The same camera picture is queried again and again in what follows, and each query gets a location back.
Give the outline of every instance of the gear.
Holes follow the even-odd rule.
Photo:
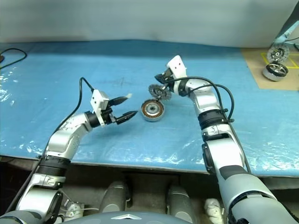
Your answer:
[[[290,49],[285,44],[274,44],[268,50],[267,59],[271,62],[281,63],[285,61],[290,54]]]
[[[143,118],[150,122],[160,120],[164,115],[164,105],[156,99],[148,99],[141,105]]]
[[[171,92],[168,89],[163,89],[162,85],[150,85],[149,93],[156,99],[168,100],[171,98]]]

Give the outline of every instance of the brown cardboard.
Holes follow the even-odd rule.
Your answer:
[[[289,73],[279,82],[274,82],[263,76],[262,71],[269,63],[267,61],[268,49],[242,49],[242,54],[247,62],[253,78],[260,89],[295,90],[299,91],[299,52],[290,50],[290,55],[282,64]]]

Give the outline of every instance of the black rubber joint cover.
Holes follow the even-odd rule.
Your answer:
[[[53,176],[64,176],[70,160],[55,156],[46,156],[42,158],[38,174],[53,175]]]
[[[228,121],[221,110],[203,112],[198,116],[198,121],[202,130],[213,125],[228,124]]]

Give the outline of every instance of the white wall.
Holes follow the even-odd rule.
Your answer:
[[[0,42],[143,39],[267,47],[298,0],[0,0]]]

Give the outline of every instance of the white object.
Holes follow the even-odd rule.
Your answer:
[[[139,39],[268,47],[298,0],[1,0],[0,42]]]
[[[208,198],[205,202],[205,211],[213,224],[224,224],[220,203],[215,198]]]
[[[82,203],[72,203],[65,213],[65,219],[64,221],[69,221],[72,219],[80,218],[83,216],[84,212],[84,204]]]
[[[105,126],[105,122],[102,118],[101,110],[106,109],[108,102],[109,102],[109,98],[106,95],[106,93],[99,90],[93,90],[93,95],[90,100],[90,104],[92,105],[93,111],[97,115],[99,123],[102,127]]]
[[[184,66],[184,63],[179,55],[175,56],[173,59],[171,59],[167,65],[167,68],[169,68],[173,73],[173,78],[183,78],[187,77],[186,75],[186,67]],[[174,83],[173,91],[178,94],[178,86],[181,81],[177,81]]]

